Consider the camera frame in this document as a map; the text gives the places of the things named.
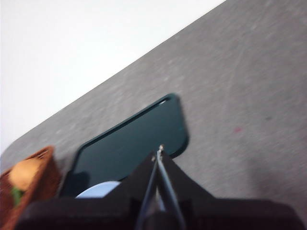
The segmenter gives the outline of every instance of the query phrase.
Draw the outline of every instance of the white round object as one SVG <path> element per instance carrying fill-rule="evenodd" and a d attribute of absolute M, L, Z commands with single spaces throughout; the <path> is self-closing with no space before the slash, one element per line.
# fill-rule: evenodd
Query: white round object
<path fill-rule="evenodd" d="M 81 192 L 76 198 L 102 198 L 116 188 L 120 182 L 107 181 L 100 184 L 96 184 L 85 191 Z"/>

